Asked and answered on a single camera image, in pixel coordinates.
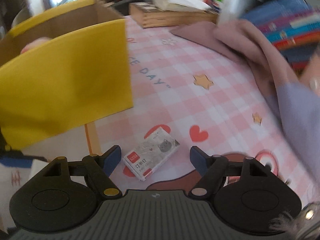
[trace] small white box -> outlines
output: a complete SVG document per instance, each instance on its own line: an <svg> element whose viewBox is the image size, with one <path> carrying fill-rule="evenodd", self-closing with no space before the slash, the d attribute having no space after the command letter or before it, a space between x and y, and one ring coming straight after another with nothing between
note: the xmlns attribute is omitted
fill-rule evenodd
<svg viewBox="0 0 320 240"><path fill-rule="evenodd" d="M138 179L145 181L176 152L179 145L170 134L159 127L122 160Z"/></svg>

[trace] red heart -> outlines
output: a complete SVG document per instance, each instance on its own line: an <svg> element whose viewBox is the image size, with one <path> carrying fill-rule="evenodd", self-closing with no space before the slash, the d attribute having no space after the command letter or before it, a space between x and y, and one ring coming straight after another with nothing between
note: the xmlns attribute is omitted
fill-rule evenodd
<svg viewBox="0 0 320 240"><path fill-rule="evenodd" d="M200 127L198 125L191 126L189 134L193 142L203 142L209 137L207 131L200 132Z"/></svg>
<svg viewBox="0 0 320 240"><path fill-rule="evenodd" d="M132 171L129 170L127 166L124 167L123 174L128 177L135 177L135 175L132 173Z"/></svg>
<svg viewBox="0 0 320 240"><path fill-rule="evenodd" d="M161 127L163 130L165 130L167 133L171 132L171 128L165 124L158 124L154 127L152 127L144 136L144 138L146 139L150 134L152 134L155 130L157 130L159 127Z"/></svg>

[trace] gray cat face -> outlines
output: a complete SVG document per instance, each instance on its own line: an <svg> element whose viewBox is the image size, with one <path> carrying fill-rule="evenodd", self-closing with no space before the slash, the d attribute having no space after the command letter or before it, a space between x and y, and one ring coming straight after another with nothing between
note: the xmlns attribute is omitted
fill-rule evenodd
<svg viewBox="0 0 320 240"><path fill-rule="evenodd" d="M163 153L169 151L171 149L171 146L171 142L167 141L166 139L164 139L164 141L161 144L158 144L160 151Z"/></svg>

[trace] yellow cardboard box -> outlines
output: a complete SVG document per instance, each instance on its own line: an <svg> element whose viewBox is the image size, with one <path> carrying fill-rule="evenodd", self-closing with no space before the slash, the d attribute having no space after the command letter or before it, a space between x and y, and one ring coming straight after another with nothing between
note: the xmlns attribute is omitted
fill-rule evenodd
<svg viewBox="0 0 320 240"><path fill-rule="evenodd" d="M20 55L40 37L53 40ZM0 41L0 127L15 149L133 106L125 20L96 0L35 16Z"/></svg>

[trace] purple book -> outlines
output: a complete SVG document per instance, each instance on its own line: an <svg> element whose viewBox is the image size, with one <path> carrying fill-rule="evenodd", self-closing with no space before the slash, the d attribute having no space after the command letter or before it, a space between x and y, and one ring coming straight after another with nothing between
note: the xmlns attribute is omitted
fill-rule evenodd
<svg viewBox="0 0 320 240"><path fill-rule="evenodd" d="M270 33L282 30L284 28L290 27L290 23L294 20L298 20L300 18L308 17L314 13L320 13L320 8L308 9L299 13L291 14L288 16L283 16L272 20L268 23L258 26L258 29L263 33Z"/></svg>

